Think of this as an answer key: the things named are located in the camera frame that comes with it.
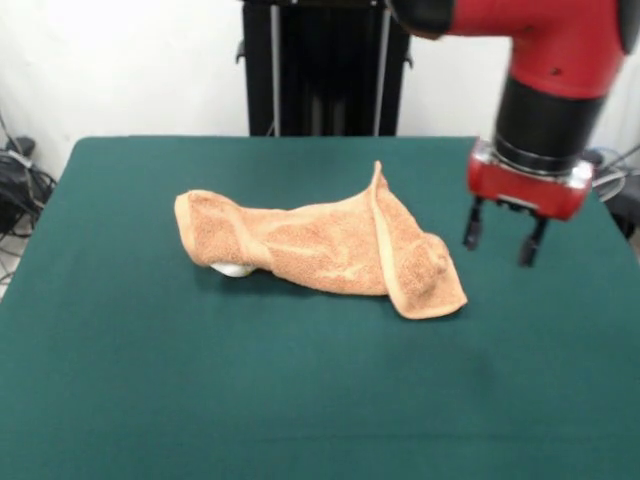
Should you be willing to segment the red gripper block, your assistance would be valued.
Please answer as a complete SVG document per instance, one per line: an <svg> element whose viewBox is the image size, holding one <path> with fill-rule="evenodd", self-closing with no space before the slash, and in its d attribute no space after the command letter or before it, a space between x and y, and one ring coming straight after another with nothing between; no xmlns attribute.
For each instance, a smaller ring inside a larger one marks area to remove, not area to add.
<svg viewBox="0 0 640 480"><path fill-rule="evenodd" d="M579 160L568 174L560 176L544 177L516 170L499 157L489 141L478 139L471 149L467 168L468 188L476 196L463 245L469 251L479 245L484 199L524 207L542 216L536 218L534 229L524 240L518 258L520 266L532 267L548 225L547 218L571 219L590 193L593 177L594 167L585 160Z"/></svg>

